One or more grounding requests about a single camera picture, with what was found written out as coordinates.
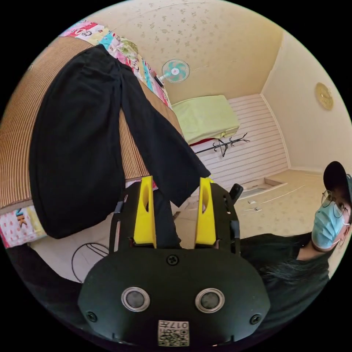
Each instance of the cable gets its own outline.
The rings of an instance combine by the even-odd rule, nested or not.
[[[76,255],[76,253],[77,253],[82,247],[86,246],[86,247],[89,248],[91,251],[93,251],[94,253],[100,255],[101,257],[105,257],[106,255],[108,255],[108,253],[104,252],[103,250],[101,250],[101,249],[99,249],[99,248],[94,247],[93,245],[102,246],[102,247],[104,247],[107,251],[109,251],[109,248],[108,248],[107,246],[105,246],[105,245],[102,245],[101,243],[97,243],[97,242],[88,242],[88,243],[84,243],[84,244],[80,245],[80,246],[73,252],[73,255],[72,255],[72,257],[71,257],[71,269],[72,269],[72,273],[73,273],[74,277],[75,277],[80,283],[83,283],[83,281],[81,281],[81,280],[77,277],[76,273],[74,272],[74,268],[73,268],[73,259],[74,259],[74,256]],[[100,254],[100,253],[98,253],[98,252],[96,252],[93,248],[96,249],[96,250],[98,250],[98,251],[100,251],[100,252],[102,252],[102,253],[104,253],[105,256],[102,255],[102,254]]]
[[[290,194],[290,193],[292,193],[292,192],[294,192],[294,191],[298,191],[299,189],[301,189],[301,188],[304,187],[304,186],[305,186],[305,184],[302,185],[301,187],[298,187],[298,188],[296,188],[296,189],[290,191],[290,192],[287,192],[287,193],[285,193],[285,194],[279,195],[278,197],[275,197],[275,198],[269,199],[268,201],[265,201],[265,202],[263,202],[263,203],[260,203],[259,205],[265,204],[265,203],[267,203],[267,202],[271,202],[271,201],[273,201],[273,200],[275,200],[275,199],[278,199],[278,198],[283,197],[284,195],[288,195],[288,194]]]

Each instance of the face mask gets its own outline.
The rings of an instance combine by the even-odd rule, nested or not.
[[[314,226],[312,230],[312,241],[316,247],[328,249],[336,242],[336,236],[340,233],[345,224],[344,217],[337,218],[334,214],[335,202],[331,202],[327,207],[321,206],[315,213]]]

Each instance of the patterned wallpaper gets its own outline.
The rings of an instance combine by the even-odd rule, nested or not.
[[[287,185],[253,198],[241,199],[236,203],[241,236],[250,237],[263,233],[293,236],[312,231],[314,214],[321,205],[322,193],[325,189],[322,176],[287,170],[269,178]],[[250,205],[248,201],[252,200],[256,203]],[[256,206],[262,211],[251,214],[245,211]],[[335,272],[340,263],[348,240],[346,239],[342,246],[338,244],[330,257],[330,275]]]
[[[282,39],[273,22],[222,0],[130,0],[87,18],[135,42],[159,75],[167,60],[185,60],[188,79],[166,83],[172,103],[260,93]]]

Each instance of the bed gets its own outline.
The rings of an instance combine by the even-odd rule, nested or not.
[[[86,20],[71,26],[32,63],[14,91],[0,124],[0,236],[5,247],[36,241],[46,236],[34,209],[28,173],[29,146],[41,100],[58,71],[81,51],[102,44],[130,66],[153,107],[182,135],[165,88],[153,78],[150,66],[127,38]],[[122,163],[126,186],[149,175],[120,112]]]

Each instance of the wall-mounted fan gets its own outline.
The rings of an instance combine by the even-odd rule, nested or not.
[[[172,59],[162,66],[160,81],[167,80],[171,83],[184,81],[190,74],[190,67],[186,62],[179,59]]]

